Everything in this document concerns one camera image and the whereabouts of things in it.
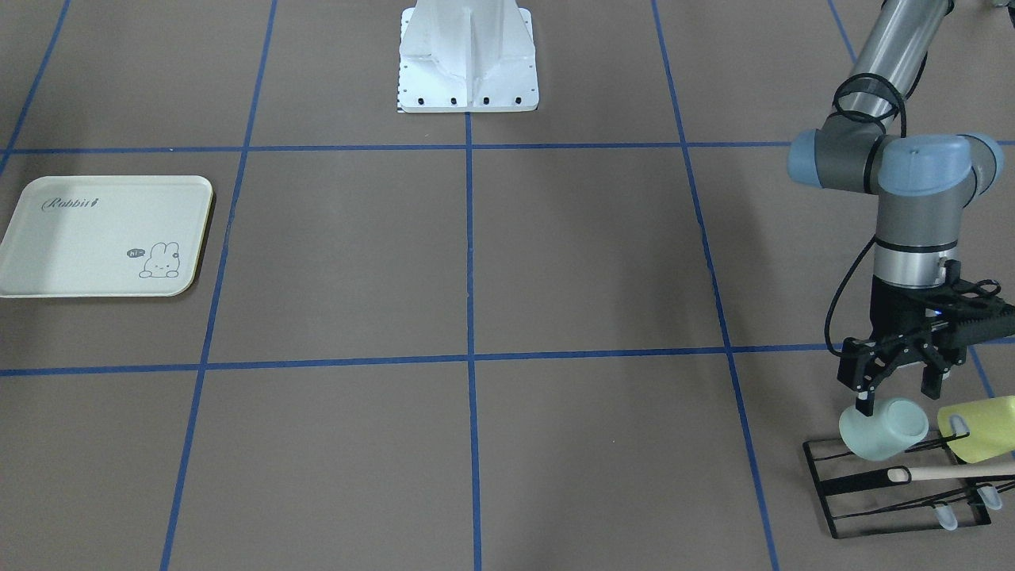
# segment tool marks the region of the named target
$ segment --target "floor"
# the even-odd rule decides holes
[[[46,174],[201,174],[168,299],[0,301],[0,570],[997,568],[994,524],[832,540],[801,443],[876,199],[806,188],[876,0],[526,0],[541,101],[395,112],[408,0],[0,5],[0,220]],[[1015,154],[1015,31],[959,1],[910,133]],[[1015,283],[1015,176],[966,276]],[[861,266],[833,338],[869,332]],[[985,345],[941,402],[1011,395]],[[930,517],[930,512],[923,514]]]

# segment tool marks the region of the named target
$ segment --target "blue joint cap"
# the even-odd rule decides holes
[[[818,163],[814,156],[814,139],[817,131],[811,129],[797,135],[790,144],[790,156],[786,161],[786,169],[794,182],[821,188],[818,179]]]
[[[994,183],[998,182],[998,179],[1001,176],[1001,170],[1004,170],[1005,168],[1005,151],[1001,148],[1001,145],[998,144],[998,141],[994,140],[989,135],[985,135],[984,133],[962,133],[962,136],[972,137],[982,141],[988,148],[991,149],[991,152],[994,153],[994,159],[997,161],[998,166],[994,171],[994,180],[991,181],[991,184],[984,190],[984,192],[987,192],[991,186],[994,186]]]
[[[929,196],[961,183],[972,168],[969,141],[958,135],[917,135],[885,147],[878,184],[898,196]]]

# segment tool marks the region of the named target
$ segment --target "white tray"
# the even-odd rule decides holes
[[[211,208],[202,176],[43,176],[0,243],[0,298],[176,296]]]

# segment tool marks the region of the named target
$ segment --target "mug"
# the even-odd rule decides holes
[[[881,461],[898,454],[927,436],[930,424],[919,405],[895,397],[874,404],[874,415],[865,417],[855,407],[842,411],[838,433],[854,454]]]

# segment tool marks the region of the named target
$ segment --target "robotic arm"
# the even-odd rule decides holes
[[[968,346],[1015,335],[1015,306],[998,297],[1000,284],[962,279],[958,261],[962,210],[997,181],[1000,145],[974,133],[906,137],[905,99],[952,7],[952,0],[885,2],[833,112],[790,148],[793,180],[879,197],[877,229],[864,249],[873,246],[875,256],[872,333],[848,338],[841,352],[829,344],[838,380],[868,417],[876,389],[899,367],[923,363],[922,391],[936,400]],[[896,116],[901,136],[887,134]]]
[[[1012,18],[1012,25],[1015,25],[1015,0],[994,0],[994,5],[998,8],[1008,7],[1008,15]]]

